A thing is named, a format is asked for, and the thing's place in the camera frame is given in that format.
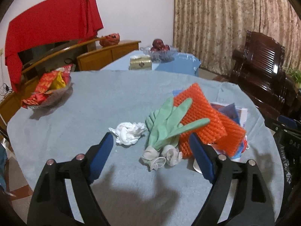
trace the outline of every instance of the wooden chair backrest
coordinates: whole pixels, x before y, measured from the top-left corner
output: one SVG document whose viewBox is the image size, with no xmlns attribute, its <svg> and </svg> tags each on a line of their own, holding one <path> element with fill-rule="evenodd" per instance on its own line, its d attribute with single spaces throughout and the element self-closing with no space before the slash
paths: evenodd
<svg viewBox="0 0 301 226">
<path fill-rule="evenodd" d="M 258 32 L 247 32 L 244 49 L 244 67 L 251 73 L 272 82 L 282 71 L 285 48 L 273 38 Z"/>
</svg>

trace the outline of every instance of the green plant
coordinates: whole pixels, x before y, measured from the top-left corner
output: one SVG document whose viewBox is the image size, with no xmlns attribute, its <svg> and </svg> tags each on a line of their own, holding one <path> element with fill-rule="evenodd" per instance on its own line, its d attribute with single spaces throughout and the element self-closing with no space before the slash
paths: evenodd
<svg viewBox="0 0 301 226">
<path fill-rule="evenodd" d="M 301 89 L 301 71 L 299 69 L 289 68 L 287 73 L 294 79 L 298 84 L 299 89 Z"/>
</svg>

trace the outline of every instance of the wooden cabinet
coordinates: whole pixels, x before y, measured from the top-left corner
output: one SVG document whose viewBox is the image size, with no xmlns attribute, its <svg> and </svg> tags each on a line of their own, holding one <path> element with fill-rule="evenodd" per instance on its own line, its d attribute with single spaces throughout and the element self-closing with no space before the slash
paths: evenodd
<svg viewBox="0 0 301 226">
<path fill-rule="evenodd" d="M 36 62 L 31 62 L 31 63 L 28 62 L 26 65 L 27 66 L 30 65 L 30 66 L 24 68 L 22 70 L 21 74 L 26 77 L 27 72 L 32 70 L 33 68 L 35 68 L 39 64 L 44 63 L 44 62 L 48 61 L 49 59 L 52 59 L 56 56 L 62 55 L 64 53 L 68 52 L 68 51 L 72 51 L 72 50 L 75 50 L 75 49 L 78 50 L 79 48 L 82 48 L 86 52 L 93 51 L 93 50 L 96 49 L 95 42 L 99 41 L 99 40 L 100 40 L 100 38 L 98 38 L 98 37 L 93 38 L 93 39 L 88 40 L 88 41 L 81 42 L 81 43 L 78 43 L 78 40 L 73 40 L 73 41 L 70 41 L 70 42 L 64 44 L 63 48 L 62 48 L 62 46 L 56 47 L 56 48 L 48 51 L 46 53 L 46 55 L 43 58 L 41 58 L 40 60 L 38 60 Z"/>
<path fill-rule="evenodd" d="M 139 50 L 139 43 L 140 41 L 137 40 L 124 40 L 120 41 L 118 45 L 84 53 L 77 57 L 79 69 L 99 70 L 128 53 Z"/>
<path fill-rule="evenodd" d="M 31 93 L 36 89 L 39 83 L 39 78 L 35 78 L 24 83 L 18 93 L 10 93 L 1 103 L 0 103 L 0 114 L 6 123 L 13 117 L 13 115 L 20 109 L 22 99 L 29 98 Z M 6 126 L 2 120 L 0 120 L 0 126 L 6 130 Z"/>
</svg>

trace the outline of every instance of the apple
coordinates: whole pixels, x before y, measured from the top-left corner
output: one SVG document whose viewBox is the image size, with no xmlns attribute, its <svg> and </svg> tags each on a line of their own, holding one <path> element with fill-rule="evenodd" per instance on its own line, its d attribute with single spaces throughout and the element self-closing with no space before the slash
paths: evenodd
<svg viewBox="0 0 301 226">
<path fill-rule="evenodd" d="M 165 49 L 166 51 L 170 50 L 169 45 L 164 45 L 164 49 Z"/>
<path fill-rule="evenodd" d="M 156 48 L 156 49 L 161 49 L 161 48 L 164 47 L 164 43 L 161 39 L 154 39 L 153 47 Z"/>
</svg>

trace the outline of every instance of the white wall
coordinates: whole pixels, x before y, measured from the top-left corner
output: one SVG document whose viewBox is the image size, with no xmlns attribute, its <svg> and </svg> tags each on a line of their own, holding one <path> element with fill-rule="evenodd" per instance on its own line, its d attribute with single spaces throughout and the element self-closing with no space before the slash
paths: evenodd
<svg viewBox="0 0 301 226">
<path fill-rule="evenodd" d="M 0 48 L 5 48 L 8 23 L 26 9 L 44 0 L 14 0 L 0 22 Z M 121 40 L 141 40 L 140 46 L 150 45 L 154 38 L 173 42 L 174 0 L 96 0 L 104 28 L 99 36 L 119 33 Z M 1 57 L 0 84 L 9 86 L 9 76 Z"/>
</svg>

